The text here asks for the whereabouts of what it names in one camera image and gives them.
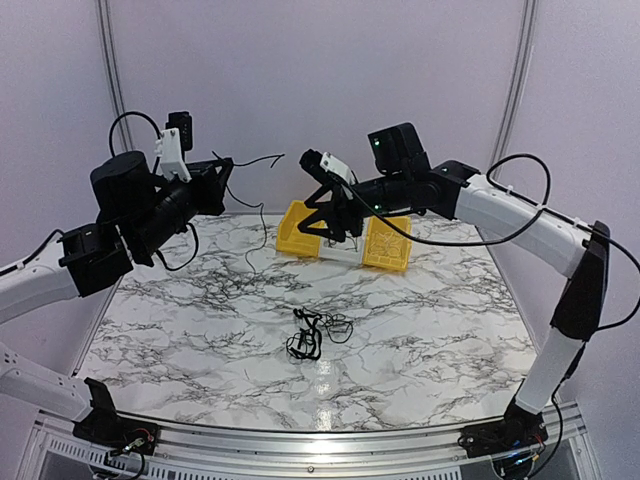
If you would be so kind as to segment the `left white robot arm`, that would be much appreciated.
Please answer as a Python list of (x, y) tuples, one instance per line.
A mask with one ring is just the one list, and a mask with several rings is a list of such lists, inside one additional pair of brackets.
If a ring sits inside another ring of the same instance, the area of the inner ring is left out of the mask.
[[(185, 163), (193, 148), (192, 117), (172, 112), (164, 130), (153, 121), (156, 160), (150, 169), (139, 150), (115, 154), (110, 130), (111, 158), (90, 174), (99, 212), (94, 223), (67, 232), (54, 230), (35, 251), (1, 269), (1, 325), (50, 304), (86, 298), (116, 285), (134, 264), (152, 267), (153, 256), (170, 270), (159, 253), (174, 235), (194, 235), (197, 215), (219, 216), (234, 168), (231, 158)], [(106, 385), (93, 379), (64, 378), (1, 344), (1, 394), (85, 423), (106, 445), (125, 438), (126, 423), (117, 415)]]

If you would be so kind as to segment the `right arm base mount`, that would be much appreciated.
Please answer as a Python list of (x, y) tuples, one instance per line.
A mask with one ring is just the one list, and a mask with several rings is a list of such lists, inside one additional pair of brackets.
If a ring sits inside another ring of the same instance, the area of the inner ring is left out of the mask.
[(477, 458), (539, 445), (547, 439), (542, 413), (526, 411), (512, 400), (498, 420), (463, 427), (458, 446), (468, 458)]

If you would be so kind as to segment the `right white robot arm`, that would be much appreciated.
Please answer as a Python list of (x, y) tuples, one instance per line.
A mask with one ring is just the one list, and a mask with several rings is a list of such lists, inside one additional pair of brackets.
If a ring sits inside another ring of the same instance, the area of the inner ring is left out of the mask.
[(300, 232), (342, 242), (358, 237), (364, 220), (389, 225), (393, 216), (432, 212), (495, 234), (491, 245), (512, 242), (566, 278), (550, 332), (525, 380), (495, 430), (506, 448), (534, 431), (539, 414), (570, 377), (590, 339), (606, 330), (601, 322), (611, 249), (628, 250), (602, 222), (585, 223), (550, 209), (492, 179), (489, 172), (456, 160), (431, 165), (415, 127), (403, 123), (369, 134), (379, 177), (360, 182), (344, 162), (316, 150), (300, 158), (301, 168), (319, 183), (306, 199), (311, 214)]

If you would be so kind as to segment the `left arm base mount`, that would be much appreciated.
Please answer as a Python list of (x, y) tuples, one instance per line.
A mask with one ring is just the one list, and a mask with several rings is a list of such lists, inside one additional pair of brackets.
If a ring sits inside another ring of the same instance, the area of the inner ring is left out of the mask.
[(117, 450), (122, 450), (125, 446), (141, 439), (142, 453), (152, 455), (157, 442), (159, 425), (120, 415), (104, 383), (90, 378), (86, 378), (84, 383), (90, 393), (90, 409), (89, 413), (83, 415), (79, 421), (74, 421), (73, 435)]

